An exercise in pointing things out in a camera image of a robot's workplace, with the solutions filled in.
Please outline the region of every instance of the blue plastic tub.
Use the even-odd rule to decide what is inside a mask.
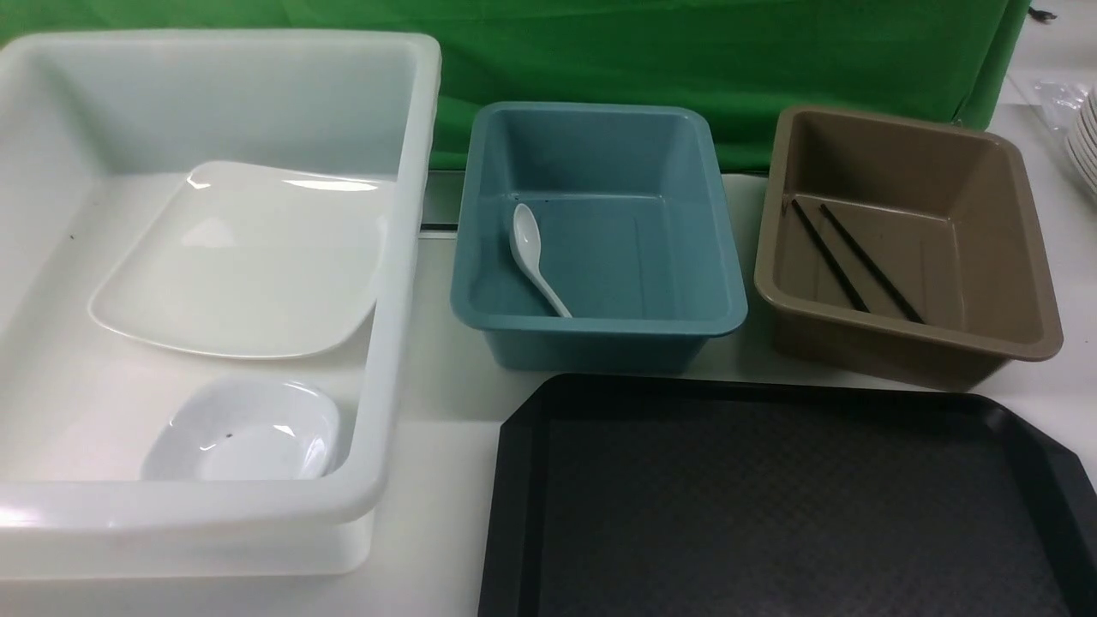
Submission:
[[[555,316],[510,253],[541,227]],[[476,116],[450,302],[510,369],[681,372],[746,293],[709,125],[676,108],[497,103]]]

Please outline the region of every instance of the plastic bag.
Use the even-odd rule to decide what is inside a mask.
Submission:
[[[1066,134],[1089,94],[1086,83],[1040,80],[1032,86],[1040,101],[1040,116],[1053,133]]]

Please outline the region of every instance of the white plastic spoon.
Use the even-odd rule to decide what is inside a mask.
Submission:
[[[572,312],[564,306],[559,296],[552,290],[545,278],[541,276],[541,231],[533,211],[524,203],[514,207],[514,224],[510,233],[510,253],[514,256],[518,267],[533,284],[544,294],[561,317],[570,317]]]

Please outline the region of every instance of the chopsticks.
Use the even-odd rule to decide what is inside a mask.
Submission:
[[[830,249],[826,247],[826,243],[823,242],[823,237],[815,231],[815,226],[807,220],[807,215],[804,214],[804,209],[800,207],[796,200],[792,200],[792,209],[796,211],[796,216],[799,216],[800,222],[804,224],[804,229],[807,232],[807,236],[812,238],[812,244],[815,245],[819,255],[823,256],[823,260],[826,261],[826,266],[830,269],[830,273],[834,274],[834,278],[838,279],[838,284],[841,285],[841,291],[846,293],[846,298],[849,299],[849,303],[853,305],[853,308],[857,308],[862,313],[871,313],[871,311],[869,311],[869,305],[861,300],[861,294],[857,293],[857,289],[853,287],[853,283],[850,282],[846,272],[841,270],[841,266],[838,265],[838,260],[834,258]]]
[[[871,313],[868,305],[864,304],[864,300],[862,300],[861,295],[857,293],[857,289],[853,287],[853,283],[849,280],[849,277],[846,276],[846,272],[842,271],[841,266],[838,265],[838,260],[835,259],[834,254],[832,254],[830,249],[827,248],[826,243],[823,242],[823,237],[819,236],[815,226],[812,225],[812,222],[807,218],[807,214],[804,213],[804,210],[800,206],[796,200],[792,200],[792,207],[795,210],[800,222],[803,223],[804,229],[807,232],[807,236],[811,238],[812,244],[815,245],[819,255],[823,256],[823,260],[826,262],[830,273],[838,280],[838,285],[841,287],[841,291],[846,294],[849,303],[853,305],[853,308],[861,311],[862,313]],[[846,226],[838,221],[838,217],[830,212],[830,209],[828,209],[825,203],[821,203],[819,210],[823,212],[823,216],[826,217],[832,225],[834,225],[835,231],[838,232],[838,235],[841,237],[842,242],[846,243],[846,246],[853,251],[857,259],[864,266],[869,273],[872,274],[872,278],[877,281],[877,283],[880,284],[880,287],[882,287],[887,293],[887,296],[903,313],[903,316],[916,324],[925,324],[926,322],[921,318],[921,315],[919,315],[918,312],[915,311],[914,306],[907,302],[906,298],[891,282],[891,279],[889,279],[887,276],[884,274],[883,270],[877,266],[875,261],[869,257],[869,254],[861,248],[861,245],[846,229]]]
[[[887,278],[886,274],[884,274],[883,270],[881,270],[880,267],[877,266],[877,262],[873,261],[871,257],[869,257],[868,253],[864,253],[864,249],[861,248],[861,245],[857,244],[857,240],[853,239],[853,236],[849,235],[849,232],[846,231],[846,227],[840,222],[838,222],[838,218],[834,214],[830,213],[830,209],[827,207],[825,203],[821,203],[819,210],[823,211],[823,216],[826,216],[826,220],[829,221],[832,225],[834,225],[834,229],[838,232],[838,235],[841,236],[841,239],[846,240],[846,245],[849,246],[849,249],[853,251],[853,255],[857,256],[857,258],[861,261],[861,263],[869,271],[869,273],[872,274],[872,278],[875,279],[878,283],[880,283],[880,287],[884,288],[884,291],[887,292],[887,298],[892,299],[892,302],[894,302],[895,305],[898,306],[898,310],[903,312],[903,315],[907,319],[916,324],[926,323],[925,319],[921,318],[921,315],[919,315],[918,312],[914,310],[914,306],[911,306],[911,303],[906,301],[906,298],[903,298],[903,294],[900,293],[898,289],[896,289],[895,285],[892,284],[891,280]]]

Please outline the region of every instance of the green backdrop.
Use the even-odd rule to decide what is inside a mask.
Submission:
[[[425,32],[442,45],[432,166],[499,100],[674,104],[725,170],[765,170],[802,101],[983,128],[1028,0],[0,0],[0,36],[131,27]]]

